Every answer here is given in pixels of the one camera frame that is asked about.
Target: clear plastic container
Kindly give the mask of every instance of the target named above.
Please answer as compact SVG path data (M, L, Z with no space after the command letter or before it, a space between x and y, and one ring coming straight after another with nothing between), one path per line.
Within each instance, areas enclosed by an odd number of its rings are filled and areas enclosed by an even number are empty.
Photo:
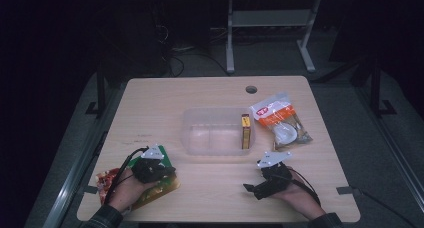
M241 116L250 116L249 149L242 149ZM254 118L248 108L207 107L184 111L181 141L190 155L247 155L255 142Z

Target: sleeve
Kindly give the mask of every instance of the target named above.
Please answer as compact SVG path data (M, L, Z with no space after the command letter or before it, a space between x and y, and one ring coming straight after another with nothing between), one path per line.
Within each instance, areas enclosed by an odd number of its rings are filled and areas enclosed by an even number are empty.
M116 228L123 218L121 213L112 206L103 205L96 214L84 224L83 228Z
M308 228L342 228L343 223L336 213L322 215L308 223Z

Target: plastic bag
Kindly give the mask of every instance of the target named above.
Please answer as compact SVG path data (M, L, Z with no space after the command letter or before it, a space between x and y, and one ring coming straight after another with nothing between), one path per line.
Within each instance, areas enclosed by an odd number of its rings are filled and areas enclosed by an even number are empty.
M286 93L278 93L250 107L253 117L275 135L275 149L312 140Z

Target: red logo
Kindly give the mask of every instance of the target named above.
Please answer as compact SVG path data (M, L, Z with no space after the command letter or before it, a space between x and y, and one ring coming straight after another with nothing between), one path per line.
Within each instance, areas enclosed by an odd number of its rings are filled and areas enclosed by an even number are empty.
M258 111L256 112L256 114L257 114L258 116L261 116L261 115L263 115L263 114L265 114L265 113L267 113L267 112L268 112L268 107L264 107L264 108L262 108L262 109L258 110Z

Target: table top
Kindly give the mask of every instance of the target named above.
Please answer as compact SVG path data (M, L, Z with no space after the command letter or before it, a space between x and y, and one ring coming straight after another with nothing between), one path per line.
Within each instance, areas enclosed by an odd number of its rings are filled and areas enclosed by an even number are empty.
M247 86L257 92L249 94ZM327 212L343 222L356 222L360 213L351 194L330 136L309 87L302 76L151 78L129 81L89 185L95 174L120 167L140 147L161 144L177 169L181 186L125 217L143 222L249 222L305 221L284 202L257 200L243 183L264 181L256 161L273 149L273 133L254 122L256 139L245 156L191 156L181 142L183 112L194 107L249 107L286 92L304 128L309 144L290 148L286 165L300 172L315 188ZM98 194L85 193L77 216L88 220L100 207Z

